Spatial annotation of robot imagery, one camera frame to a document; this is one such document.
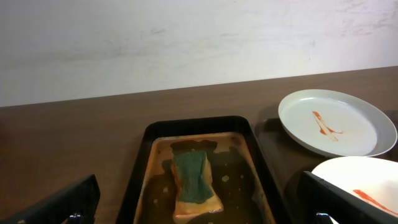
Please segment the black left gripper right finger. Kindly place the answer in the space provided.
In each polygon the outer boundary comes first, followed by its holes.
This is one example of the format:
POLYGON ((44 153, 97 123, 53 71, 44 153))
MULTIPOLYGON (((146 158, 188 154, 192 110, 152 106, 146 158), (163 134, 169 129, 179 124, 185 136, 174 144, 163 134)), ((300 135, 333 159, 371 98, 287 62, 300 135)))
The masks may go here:
POLYGON ((305 171, 298 184, 298 200, 309 223, 327 223, 329 215, 338 223, 397 223, 397 217, 351 195, 324 179, 305 171))

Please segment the white plate with orange sauce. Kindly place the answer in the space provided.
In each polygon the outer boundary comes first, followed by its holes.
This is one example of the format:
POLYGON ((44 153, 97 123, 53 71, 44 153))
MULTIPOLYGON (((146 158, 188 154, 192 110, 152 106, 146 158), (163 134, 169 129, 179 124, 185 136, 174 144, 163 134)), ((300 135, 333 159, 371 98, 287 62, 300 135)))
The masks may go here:
MULTIPOLYGON (((374 207, 397 217, 397 163, 372 157, 339 157, 311 172, 374 207)), ((338 223, 327 215, 327 223, 338 223)))

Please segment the yellow green scrub sponge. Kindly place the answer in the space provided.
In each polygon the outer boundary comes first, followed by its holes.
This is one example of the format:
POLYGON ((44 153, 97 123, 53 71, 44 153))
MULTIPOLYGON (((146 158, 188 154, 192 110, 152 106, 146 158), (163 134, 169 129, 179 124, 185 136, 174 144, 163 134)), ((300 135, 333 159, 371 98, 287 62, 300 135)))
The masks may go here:
POLYGON ((172 160, 177 194, 173 220, 188 223, 196 217, 224 210, 212 182, 211 164, 204 151, 177 154, 172 160))

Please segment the grey-white plate with sauce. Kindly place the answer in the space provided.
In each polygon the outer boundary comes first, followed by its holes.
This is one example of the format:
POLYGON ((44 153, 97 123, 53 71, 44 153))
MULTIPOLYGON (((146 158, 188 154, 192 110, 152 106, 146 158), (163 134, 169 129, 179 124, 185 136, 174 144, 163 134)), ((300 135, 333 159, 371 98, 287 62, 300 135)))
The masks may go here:
POLYGON ((300 90, 278 107, 282 127, 306 149, 327 157, 378 156, 397 143, 397 128, 372 104, 331 90, 300 90))

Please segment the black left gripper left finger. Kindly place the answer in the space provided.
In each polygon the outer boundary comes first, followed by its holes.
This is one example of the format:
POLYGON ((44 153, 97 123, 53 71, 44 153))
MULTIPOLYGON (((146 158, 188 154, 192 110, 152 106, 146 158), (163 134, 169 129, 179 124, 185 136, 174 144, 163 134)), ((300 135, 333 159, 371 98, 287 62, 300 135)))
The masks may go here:
POLYGON ((100 195, 96 177, 91 174, 1 224, 94 224, 100 195))

